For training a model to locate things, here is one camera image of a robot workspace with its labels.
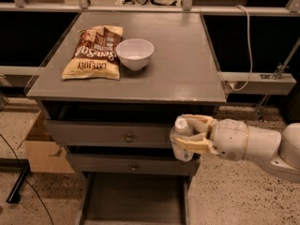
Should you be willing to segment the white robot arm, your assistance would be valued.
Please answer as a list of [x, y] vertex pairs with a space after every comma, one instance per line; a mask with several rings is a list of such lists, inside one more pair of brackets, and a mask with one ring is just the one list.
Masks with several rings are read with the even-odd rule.
[[170, 132], [177, 159], [214, 154], [231, 161], [246, 160], [280, 179], [300, 182], [300, 124], [283, 131], [252, 127], [242, 121], [199, 114], [182, 114]]

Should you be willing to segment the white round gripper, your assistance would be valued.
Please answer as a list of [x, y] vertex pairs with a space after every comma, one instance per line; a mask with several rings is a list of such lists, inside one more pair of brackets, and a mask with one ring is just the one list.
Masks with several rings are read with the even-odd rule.
[[196, 154], [214, 154], [227, 160], [270, 161], [277, 153], [281, 142], [278, 131], [252, 127], [245, 122], [224, 119], [217, 121], [212, 116], [200, 114], [183, 114], [185, 120], [181, 129], [183, 134], [207, 133], [211, 130], [210, 139], [179, 137], [175, 144]]

